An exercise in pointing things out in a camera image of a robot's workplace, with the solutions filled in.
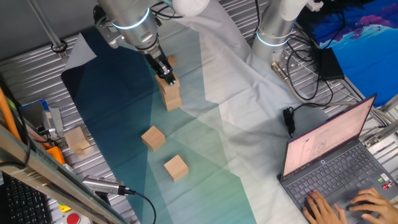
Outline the person's right hand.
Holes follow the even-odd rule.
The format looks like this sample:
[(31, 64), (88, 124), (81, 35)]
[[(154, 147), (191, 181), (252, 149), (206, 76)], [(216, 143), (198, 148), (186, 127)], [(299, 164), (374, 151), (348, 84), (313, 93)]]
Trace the person's right hand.
[(364, 213), (361, 218), (373, 224), (397, 224), (397, 208), (374, 188), (361, 190), (351, 200), (350, 211), (376, 212), (377, 217)]

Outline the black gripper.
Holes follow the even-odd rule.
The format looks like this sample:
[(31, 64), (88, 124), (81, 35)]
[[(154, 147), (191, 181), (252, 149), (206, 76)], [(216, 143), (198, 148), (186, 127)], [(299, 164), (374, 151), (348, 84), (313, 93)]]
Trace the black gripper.
[(164, 79), (169, 85), (175, 84), (176, 79), (174, 77), (172, 67), (170, 66), (161, 46), (144, 49), (142, 50), (142, 54), (160, 78)]

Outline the person's left hand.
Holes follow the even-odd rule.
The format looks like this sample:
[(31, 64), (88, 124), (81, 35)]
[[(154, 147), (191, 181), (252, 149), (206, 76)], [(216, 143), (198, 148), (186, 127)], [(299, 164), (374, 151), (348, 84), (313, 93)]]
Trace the person's left hand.
[(334, 204), (334, 208), (326, 201), (320, 192), (311, 191), (306, 197), (307, 207), (303, 207), (303, 215), (311, 224), (347, 224), (345, 211)]

